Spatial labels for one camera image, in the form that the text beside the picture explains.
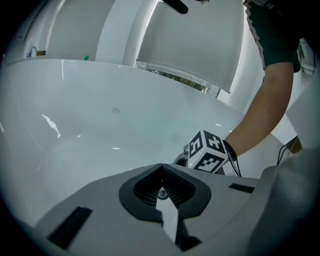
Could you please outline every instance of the wristband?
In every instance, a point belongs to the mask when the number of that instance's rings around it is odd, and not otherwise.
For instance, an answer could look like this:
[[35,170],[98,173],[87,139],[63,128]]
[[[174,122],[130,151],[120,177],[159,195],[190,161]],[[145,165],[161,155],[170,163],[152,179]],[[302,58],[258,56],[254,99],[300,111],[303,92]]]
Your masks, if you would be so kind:
[[235,150],[233,149],[233,147],[228,142],[226,142],[225,140],[223,140],[222,142],[223,142],[223,144],[225,146],[226,151],[230,154],[232,161],[236,161],[237,160],[237,154],[236,154]]

